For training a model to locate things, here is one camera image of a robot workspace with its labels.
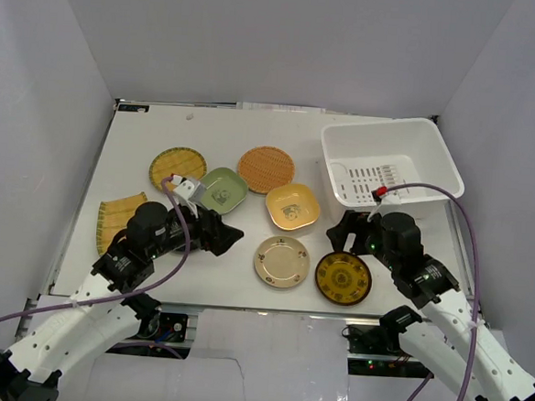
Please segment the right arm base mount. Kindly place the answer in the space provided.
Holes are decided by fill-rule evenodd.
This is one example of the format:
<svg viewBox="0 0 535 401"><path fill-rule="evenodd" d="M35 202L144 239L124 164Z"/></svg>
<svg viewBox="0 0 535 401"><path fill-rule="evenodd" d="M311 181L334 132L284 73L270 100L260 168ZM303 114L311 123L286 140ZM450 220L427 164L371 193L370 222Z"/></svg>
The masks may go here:
<svg viewBox="0 0 535 401"><path fill-rule="evenodd" d="M421 379L429 373L380 326L347 325L341 334L348 344L349 375Z"/></svg>

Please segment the dark gold-patterned round plate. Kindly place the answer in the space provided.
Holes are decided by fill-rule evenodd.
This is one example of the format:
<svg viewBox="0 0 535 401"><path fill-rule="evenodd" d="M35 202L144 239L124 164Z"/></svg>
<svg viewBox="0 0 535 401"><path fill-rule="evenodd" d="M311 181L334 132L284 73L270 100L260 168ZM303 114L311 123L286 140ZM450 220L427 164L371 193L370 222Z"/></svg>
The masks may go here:
<svg viewBox="0 0 535 401"><path fill-rule="evenodd" d="M314 281L319 292L337 306L355 306L369 295L372 274L356 255L333 252L317 264Z"/></svg>

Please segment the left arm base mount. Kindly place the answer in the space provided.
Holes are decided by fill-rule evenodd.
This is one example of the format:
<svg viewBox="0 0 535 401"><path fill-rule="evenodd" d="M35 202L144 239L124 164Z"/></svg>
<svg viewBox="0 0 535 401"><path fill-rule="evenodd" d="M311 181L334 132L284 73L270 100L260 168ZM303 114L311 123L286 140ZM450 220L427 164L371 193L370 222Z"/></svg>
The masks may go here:
<svg viewBox="0 0 535 401"><path fill-rule="evenodd" d="M179 358L184 350L189 322L187 314L155 310L140 321L135 335L117 343L110 351L150 357L171 355Z"/></svg>

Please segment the rectangular bamboo tray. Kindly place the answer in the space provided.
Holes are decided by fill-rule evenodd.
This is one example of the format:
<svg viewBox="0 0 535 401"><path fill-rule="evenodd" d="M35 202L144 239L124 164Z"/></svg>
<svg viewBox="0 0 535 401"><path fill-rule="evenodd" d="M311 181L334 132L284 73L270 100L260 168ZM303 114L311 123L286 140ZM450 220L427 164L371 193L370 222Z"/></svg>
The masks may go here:
<svg viewBox="0 0 535 401"><path fill-rule="evenodd" d="M121 200L100 203L95 240L98 255L102 256L107 251L115 235L126 228L127 221L136 213L137 207L146 201L147 196L142 191Z"/></svg>

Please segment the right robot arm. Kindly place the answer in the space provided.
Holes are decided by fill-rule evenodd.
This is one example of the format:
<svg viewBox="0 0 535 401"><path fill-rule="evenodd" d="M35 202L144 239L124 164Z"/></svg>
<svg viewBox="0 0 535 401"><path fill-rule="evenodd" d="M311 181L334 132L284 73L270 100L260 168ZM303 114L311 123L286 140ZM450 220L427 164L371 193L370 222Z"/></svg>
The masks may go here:
<svg viewBox="0 0 535 401"><path fill-rule="evenodd" d="M411 301L379 320L379 346L386 353L410 353L457 395L457 401L535 401L535 378L474 316L446 266L425 253L412 217L349 210L327 236L339 250L350 234L355 237L352 253L374 256Z"/></svg>

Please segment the round orange woven plate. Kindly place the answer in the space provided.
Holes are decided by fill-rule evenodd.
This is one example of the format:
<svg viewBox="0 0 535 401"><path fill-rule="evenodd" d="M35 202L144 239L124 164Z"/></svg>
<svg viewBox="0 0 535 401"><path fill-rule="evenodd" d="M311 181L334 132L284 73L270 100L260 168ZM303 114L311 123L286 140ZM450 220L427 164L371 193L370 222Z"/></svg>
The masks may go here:
<svg viewBox="0 0 535 401"><path fill-rule="evenodd" d="M238 162L237 174L248 188L265 195L271 190L290 184L295 176L295 164L283 150L274 146L249 149Z"/></svg>

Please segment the green square plate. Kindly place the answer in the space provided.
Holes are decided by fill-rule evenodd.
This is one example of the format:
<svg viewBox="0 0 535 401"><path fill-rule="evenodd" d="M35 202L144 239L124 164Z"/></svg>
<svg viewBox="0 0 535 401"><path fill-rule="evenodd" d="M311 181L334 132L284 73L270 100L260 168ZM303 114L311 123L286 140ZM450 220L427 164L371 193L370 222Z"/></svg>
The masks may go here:
<svg viewBox="0 0 535 401"><path fill-rule="evenodd" d="M234 170L215 168L200 179L206 188L202 195L202 206L221 215L227 214L240 204L248 193L248 185Z"/></svg>

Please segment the round green-rimmed bamboo plate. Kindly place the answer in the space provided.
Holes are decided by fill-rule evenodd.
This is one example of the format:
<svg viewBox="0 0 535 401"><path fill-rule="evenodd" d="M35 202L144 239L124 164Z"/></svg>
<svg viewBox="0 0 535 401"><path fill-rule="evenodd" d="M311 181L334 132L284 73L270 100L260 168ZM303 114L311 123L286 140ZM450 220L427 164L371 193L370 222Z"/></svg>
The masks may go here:
<svg viewBox="0 0 535 401"><path fill-rule="evenodd" d="M171 175L199 180L207 173L207 162L201 153L193 148L174 147L155 156L148 172L151 184L161 191L161 181Z"/></svg>

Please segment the yellow square plate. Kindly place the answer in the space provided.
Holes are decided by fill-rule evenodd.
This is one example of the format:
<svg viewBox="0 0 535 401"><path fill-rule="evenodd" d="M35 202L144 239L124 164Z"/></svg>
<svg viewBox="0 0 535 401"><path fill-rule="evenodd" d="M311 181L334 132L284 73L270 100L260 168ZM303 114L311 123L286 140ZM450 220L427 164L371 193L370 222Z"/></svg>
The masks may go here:
<svg viewBox="0 0 535 401"><path fill-rule="evenodd" d="M321 214L312 190L301 183L274 188L266 195L266 206L272 222L286 232L314 224Z"/></svg>

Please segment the cream floral round plate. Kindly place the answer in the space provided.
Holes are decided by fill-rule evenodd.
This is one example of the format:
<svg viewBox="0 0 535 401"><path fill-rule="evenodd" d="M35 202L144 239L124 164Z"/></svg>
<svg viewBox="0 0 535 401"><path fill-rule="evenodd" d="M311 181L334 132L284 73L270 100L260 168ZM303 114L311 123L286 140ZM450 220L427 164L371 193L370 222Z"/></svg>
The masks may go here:
<svg viewBox="0 0 535 401"><path fill-rule="evenodd" d="M273 288L290 289L310 273L310 254L298 239L285 235L268 237L255 251L254 267L259 278Z"/></svg>

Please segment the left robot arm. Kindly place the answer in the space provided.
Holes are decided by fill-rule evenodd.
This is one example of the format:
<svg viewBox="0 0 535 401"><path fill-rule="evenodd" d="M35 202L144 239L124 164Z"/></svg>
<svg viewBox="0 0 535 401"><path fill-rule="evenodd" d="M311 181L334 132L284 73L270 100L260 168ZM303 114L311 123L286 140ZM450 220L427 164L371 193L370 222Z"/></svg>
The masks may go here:
<svg viewBox="0 0 535 401"><path fill-rule="evenodd" d="M8 349L0 349L0 399L56 401L71 371L133 335L158 330L159 303L137 291L160 256L202 249L223 255L243 237L216 211L147 201L109 244L69 300Z"/></svg>

